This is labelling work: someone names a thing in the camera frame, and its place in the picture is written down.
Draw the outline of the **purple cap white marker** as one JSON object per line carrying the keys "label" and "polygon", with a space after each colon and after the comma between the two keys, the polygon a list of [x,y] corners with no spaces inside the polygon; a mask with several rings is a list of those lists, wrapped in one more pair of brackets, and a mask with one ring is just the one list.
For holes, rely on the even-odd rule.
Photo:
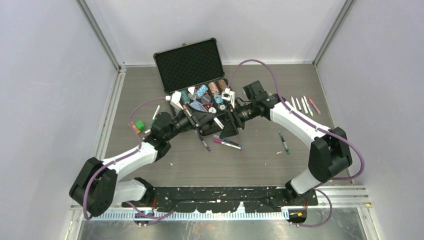
{"label": "purple cap white marker", "polygon": [[223,130],[224,128],[225,128],[225,123],[224,122],[222,122],[218,117],[214,117],[213,118],[213,121],[217,124],[217,126],[221,129],[221,130]]}

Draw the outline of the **dark purple marker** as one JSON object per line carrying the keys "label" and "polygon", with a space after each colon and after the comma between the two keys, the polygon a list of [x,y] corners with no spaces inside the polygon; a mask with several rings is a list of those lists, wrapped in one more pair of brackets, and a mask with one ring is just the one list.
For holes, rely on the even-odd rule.
{"label": "dark purple marker", "polygon": [[206,148],[206,150],[208,152],[211,151],[211,148],[209,147],[209,145],[205,142],[204,138],[202,137],[202,135],[196,130],[195,131],[197,137],[199,138],[199,140],[201,141],[201,143],[203,144],[203,146]]}

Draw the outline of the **dark green marker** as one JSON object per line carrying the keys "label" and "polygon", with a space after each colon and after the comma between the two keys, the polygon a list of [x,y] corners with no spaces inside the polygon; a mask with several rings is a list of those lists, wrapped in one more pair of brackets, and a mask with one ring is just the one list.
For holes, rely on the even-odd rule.
{"label": "dark green marker", "polygon": [[279,131],[278,134],[279,134],[279,137],[280,137],[280,140],[282,142],[282,145],[284,147],[285,152],[289,155],[290,154],[290,150],[289,150],[288,145],[287,145],[287,143],[286,143],[286,141],[284,139],[283,133],[281,131]]}

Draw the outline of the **green cap white marker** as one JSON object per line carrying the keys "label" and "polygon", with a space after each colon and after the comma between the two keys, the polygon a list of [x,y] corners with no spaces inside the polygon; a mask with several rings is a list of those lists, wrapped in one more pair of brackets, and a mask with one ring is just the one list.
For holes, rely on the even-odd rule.
{"label": "green cap white marker", "polygon": [[302,103],[304,114],[307,115],[309,113],[309,110],[308,110],[306,102],[303,98],[301,98],[301,103]]}

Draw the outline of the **pink marker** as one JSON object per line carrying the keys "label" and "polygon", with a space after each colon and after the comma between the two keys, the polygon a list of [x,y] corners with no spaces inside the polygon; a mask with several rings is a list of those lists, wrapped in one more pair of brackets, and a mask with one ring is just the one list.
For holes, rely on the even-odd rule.
{"label": "pink marker", "polygon": [[315,109],[316,113],[321,115],[322,113],[321,113],[320,109],[317,107],[317,105],[314,103],[314,101],[311,98],[309,98],[308,100],[309,100],[310,104],[312,105],[312,107]]}

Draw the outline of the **lime green cap marker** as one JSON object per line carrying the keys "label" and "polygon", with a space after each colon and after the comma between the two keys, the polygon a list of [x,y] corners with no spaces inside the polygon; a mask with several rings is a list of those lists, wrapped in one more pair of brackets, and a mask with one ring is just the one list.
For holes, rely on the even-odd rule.
{"label": "lime green cap marker", "polygon": [[303,96],[303,101],[304,101],[304,103],[305,103],[305,106],[306,106],[306,109],[307,109],[307,111],[308,111],[309,115],[310,115],[311,117],[313,117],[313,116],[314,116],[314,114],[313,114],[313,112],[312,112],[312,109],[311,109],[310,105],[308,104],[308,101],[307,101],[307,98],[306,98],[306,96],[305,96],[305,95]]}

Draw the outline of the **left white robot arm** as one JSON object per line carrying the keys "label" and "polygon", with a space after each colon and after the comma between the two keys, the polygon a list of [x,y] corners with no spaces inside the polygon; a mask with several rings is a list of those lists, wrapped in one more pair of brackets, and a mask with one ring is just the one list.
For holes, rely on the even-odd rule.
{"label": "left white robot arm", "polygon": [[215,124],[214,133],[225,127],[225,121],[217,115],[186,105],[176,116],[159,112],[147,135],[132,149],[104,160],[87,159],[69,196],[83,208],[86,220],[102,215],[117,203],[135,201],[141,207],[148,207],[154,199],[148,183],[137,179],[121,182],[121,179],[163,158],[171,149],[170,140],[180,133],[188,130],[199,133],[201,127],[210,124]]}

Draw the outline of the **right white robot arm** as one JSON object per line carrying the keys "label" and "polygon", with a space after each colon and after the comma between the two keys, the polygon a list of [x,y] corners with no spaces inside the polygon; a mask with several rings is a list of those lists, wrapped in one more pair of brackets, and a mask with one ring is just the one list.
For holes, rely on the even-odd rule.
{"label": "right white robot arm", "polygon": [[264,117],[286,128],[309,149],[307,168],[285,184],[284,194],[288,203],[299,205],[307,191],[328,182],[352,165],[343,129],[330,129],[318,124],[277,94],[269,95],[258,80],[243,89],[250,102],[227,112],[228,119],[221,130],[221,138],[236,136],[245,122]]}

